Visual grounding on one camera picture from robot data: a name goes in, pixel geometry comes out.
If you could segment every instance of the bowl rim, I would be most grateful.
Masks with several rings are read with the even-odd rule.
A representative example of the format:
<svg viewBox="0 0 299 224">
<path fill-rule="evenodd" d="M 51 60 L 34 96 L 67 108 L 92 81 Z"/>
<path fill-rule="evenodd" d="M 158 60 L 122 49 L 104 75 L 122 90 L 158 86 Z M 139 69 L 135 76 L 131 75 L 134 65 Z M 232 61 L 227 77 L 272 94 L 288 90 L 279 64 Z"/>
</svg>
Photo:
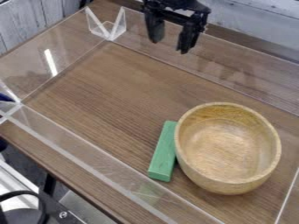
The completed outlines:
<svg viewBox="0 0 299 224">
<path fill-rule="evenodd" d="M 276 145 L 275 158 L 274 158 L 270 166 L 259 174 L 254 175 L 250 178 L 239 178 L 239 179 L 235 179 L 235 180 L 232 179 L 230 181 L 223 181 L 222 179 L 211 178 L 210 176 L 204 175 L 198 169 L 195 169 L 194 166 L 190 165 L 190 163 L 187 163 L 187 160 L 186 160 L 186 157 L 184 157 L 183 148 L 180 146 L 180 141 L 179 141 L 179 132 L 180 132 L 182 124 L 183 124 L 186 118 L 190 116 L 190 114 L 192 114 L 196 110 L 207 108 L 207 107 L 211 107 L 211 106 L 218 106 L 218 105 L 234 106 L 236 108 L 244 109 L 247 112 L 254 114 L 254 116 L 256 116 L 262 120 L 262 122 L 266 124 L 266 126 L 270 128 L 270 131 L 271 131 L 271 133 L 272 133 L 272 135 L 275 137 L 275 145 Z M 195 172 L 198 172 L 206 179 L 210 179 L 212 181 L 216 181 L 216 182 L 220 182 L 220 183 L 224 183 L 224 184 L 239 185 L 239 184 L 247 184 L 247 183 L 251 183 L 251 182 L 255 182 L 255 181 L 260 180 L 263 177 L 266 177 L 267 175 L 271 174 L 271 172 L 276 168 L 276 165 L 279 163 L 280 156 L 282 156 L 282 142 L 280 142 L 280 138 L 279 138 L 279 135 L 276 133 L 276 129 L 272 126 L 272 124 L 270 123 L 270 121 L 254 109 L 251 109 L 251 108 L 248 108 L 248 107 L 246 107 L 246 106 L 243 106 L 240 104 L 232 103 L 232 102 L 219 102 L 219 101 L 218 102 L 208 102 L 208 103 L 204 103 L 204 104 L 196 106 L 195 108 L 191 108 L 183 114 L 183 116 L 182 116 L 182 118 L 180 118 L 180 120 L 178 122 L 178 125 L 175 127 L 174 141 L 175 141 L 175 153 L 176 154 L 180 153 L 182 160 L 188 165 L 188 167 Z"/>
</svg>

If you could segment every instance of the wooden bowl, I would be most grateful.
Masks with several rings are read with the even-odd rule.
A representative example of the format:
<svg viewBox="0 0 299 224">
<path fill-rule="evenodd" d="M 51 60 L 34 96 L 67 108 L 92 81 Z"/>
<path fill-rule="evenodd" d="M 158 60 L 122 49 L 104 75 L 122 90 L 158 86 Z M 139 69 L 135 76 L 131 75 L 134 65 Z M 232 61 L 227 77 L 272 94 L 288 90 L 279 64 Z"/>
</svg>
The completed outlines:
<svg viewBox="0 0 299 224">
<path fill-rule="evenodd" d="M 267 119 L 227 102 L 203 104 L 183 115 L 175 145 L 190 179 L 210 192 L 227 195 L 259 187 L 282 154 L 280 139 Z"/>
</svg>

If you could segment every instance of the green sponge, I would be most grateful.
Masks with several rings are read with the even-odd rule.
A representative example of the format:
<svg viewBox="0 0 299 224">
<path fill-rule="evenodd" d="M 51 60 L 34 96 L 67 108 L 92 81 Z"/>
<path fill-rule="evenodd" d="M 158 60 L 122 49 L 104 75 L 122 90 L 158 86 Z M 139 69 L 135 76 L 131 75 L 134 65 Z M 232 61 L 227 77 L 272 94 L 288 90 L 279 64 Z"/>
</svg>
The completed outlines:
<svg viewBox="0 0 299 224">
<path fill-rule="evenodd" d="M 148 177 L 164 182 L 171 181 L 175 162 L 174 131 L 178 122 L 166 121 L 163 132 L 155 147 L 154 157 L 148 168 Z"/>
</svg>

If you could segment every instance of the black clamp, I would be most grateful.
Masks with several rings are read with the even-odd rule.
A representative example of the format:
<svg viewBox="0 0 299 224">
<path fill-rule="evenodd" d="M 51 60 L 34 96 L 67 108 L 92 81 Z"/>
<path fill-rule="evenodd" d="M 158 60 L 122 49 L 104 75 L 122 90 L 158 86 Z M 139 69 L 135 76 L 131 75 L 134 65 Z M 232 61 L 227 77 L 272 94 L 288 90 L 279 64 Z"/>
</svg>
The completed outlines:
<svg viewBox="0 0 299 224">
<path fill-rule="evenodd" d="M 187 17 L 166 8 L 194 11 L 194 14 Z M 164 38 L 164 20 L 182 25 L 176 51 L 187 53 L 204 32 L 211 9 L 196 0 L 144 0 L 143 11 L 148 38 L 154 43 Z"/>
</svg>

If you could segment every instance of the wooden surface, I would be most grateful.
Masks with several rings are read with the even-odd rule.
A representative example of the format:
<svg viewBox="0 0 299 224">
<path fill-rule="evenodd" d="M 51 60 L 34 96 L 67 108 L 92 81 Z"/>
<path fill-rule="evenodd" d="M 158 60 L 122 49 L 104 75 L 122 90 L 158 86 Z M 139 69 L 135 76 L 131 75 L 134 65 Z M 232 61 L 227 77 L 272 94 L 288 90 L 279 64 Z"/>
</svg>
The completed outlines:
<svg viewBox="0 0 299 224">
<path fill-rule="evenodd" d="M 183 115 L 175 145 L 180 167 L 194 183 L 226 195 L 256 189 L 282 154 L 280 139 L 267 119 L 226 102 L 202 104 Z"/>
<path fill-rule="evenodd" d="M 100 8 L 104 10 L 104 18 L 115 17 L 118 7 L 114 3 L 98 2 L 94 6 L 96 13 L 100 13 Z M 268 70 L 256 70 L 262 81 L 271 82 L 270 74 L 275 65 L 282 68 L 282 74 L 290 74 L 287 81 L 295 85 L 298 71 L 290 64 L 283 61 L 274 64 L 272 60 L 254 53 L 250 58 L 252 69 L 255 62 L 264 61 L 267 65 Z M 218 68 L 222 65 L 226 74 L 231 73 L 230 59 L 216 65 L 208 59 L 204 60 L 204 66 Z M 190 181 L 178 165 L 172 182 L 162 184 L 227 223 L 274 223 L 298 167 L 298 116 L 111 43 L 100 45 L 58 78 L 28 99 L 27 105 L 99 145 L 144 175 L 166 120 L 178 121 L 188 109 L 204 102 L 235 102 L 259 112 L 275 125 L 283 144 L 282 161 L 260 188 L 234 197 L 208 193 Z M 231 83 L 242 86 L 242 79 Z M 259 82 L 254 78 L 247 84 L 252 93 L 260 92 Z M 275 89 L 279 89 L 279 93 L 286 91 L 286 87 L 279 88 L 279 82 Z M 276 102 L 287 101 L 288 94 Z M 10 122 L 2 125 L 0 135 L 119 221 L 159 222 L 144 209 L 126 200 L 111 187 Z M 92 156 L 86 159 L 96 162 Z"/>
</svg>

